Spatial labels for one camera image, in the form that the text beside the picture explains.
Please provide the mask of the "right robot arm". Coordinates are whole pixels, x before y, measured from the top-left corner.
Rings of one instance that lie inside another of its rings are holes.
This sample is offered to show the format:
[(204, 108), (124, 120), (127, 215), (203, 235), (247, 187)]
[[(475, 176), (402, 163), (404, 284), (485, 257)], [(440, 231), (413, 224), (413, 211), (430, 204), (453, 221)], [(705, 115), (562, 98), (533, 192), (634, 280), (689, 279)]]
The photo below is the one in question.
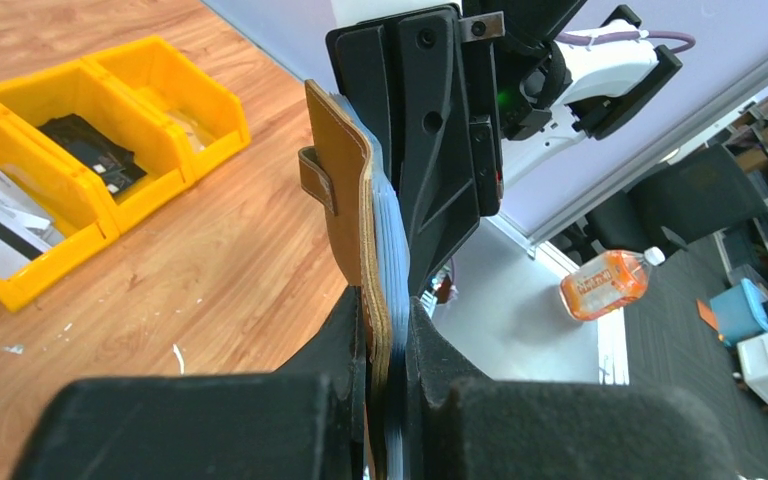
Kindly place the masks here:
[(357, 1), (325, 37), (338, 96), (305, 84), (314, 135), (302, 184), (325, 207), (354, 287), (384, 251), (371, 227), (371, 156), (398, 199), (419, 294), (484, 217), (497, 214), (504, 141), (538, 164), (632, 119), (681, 69), (661, 34), (620, 5), (570, 32), (578, 1)]

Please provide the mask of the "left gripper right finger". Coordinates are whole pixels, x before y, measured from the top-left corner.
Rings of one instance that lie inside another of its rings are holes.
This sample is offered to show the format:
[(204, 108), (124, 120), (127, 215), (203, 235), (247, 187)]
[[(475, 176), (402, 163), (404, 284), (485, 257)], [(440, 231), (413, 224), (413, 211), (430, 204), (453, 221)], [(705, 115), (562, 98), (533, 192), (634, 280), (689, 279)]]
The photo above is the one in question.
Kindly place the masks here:
[(674, 388), (493, 380), (411, 306), (409, 479), (733, 479), (715, 415)]

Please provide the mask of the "brown leather card holder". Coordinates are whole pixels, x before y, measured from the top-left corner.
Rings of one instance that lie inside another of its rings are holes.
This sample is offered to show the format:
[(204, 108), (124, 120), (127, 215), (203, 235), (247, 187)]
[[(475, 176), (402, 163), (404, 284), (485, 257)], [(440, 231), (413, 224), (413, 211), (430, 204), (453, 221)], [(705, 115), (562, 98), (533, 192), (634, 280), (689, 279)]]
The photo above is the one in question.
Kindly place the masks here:
[(403, 479), (410, 255), (383, 148), (344, 95), (304, 83), (313, 144), (298, 153), (302, 189), (324, 208), (333, 257), (361, 293), (366, 414), (377, 479)]

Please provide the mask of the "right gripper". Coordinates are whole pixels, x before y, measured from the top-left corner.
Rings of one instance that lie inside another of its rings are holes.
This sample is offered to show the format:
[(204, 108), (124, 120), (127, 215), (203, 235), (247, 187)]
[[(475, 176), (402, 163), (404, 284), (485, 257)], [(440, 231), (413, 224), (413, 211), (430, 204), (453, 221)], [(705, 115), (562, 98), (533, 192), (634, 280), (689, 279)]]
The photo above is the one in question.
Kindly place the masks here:
[(463, 45), (467, 97), (461, 16), (452, 4), (326, 35), (338, 89), (382, 147), (408, 240), (411, 294), (420, 295), (480, 215), (499, 212), (501, 142), (546, 126), (572, 84), (555, 39), (583, 5), (464, 1), (474, 37)]

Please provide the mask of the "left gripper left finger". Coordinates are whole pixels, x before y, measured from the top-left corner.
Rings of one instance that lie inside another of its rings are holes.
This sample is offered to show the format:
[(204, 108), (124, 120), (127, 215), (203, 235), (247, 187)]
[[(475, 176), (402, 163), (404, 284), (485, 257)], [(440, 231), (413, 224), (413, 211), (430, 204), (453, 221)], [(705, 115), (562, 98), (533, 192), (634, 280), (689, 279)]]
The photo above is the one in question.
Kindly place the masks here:
[(43, 410), (15, 479), (360, 479), (360, 292), (271, 373), (96, 377)]

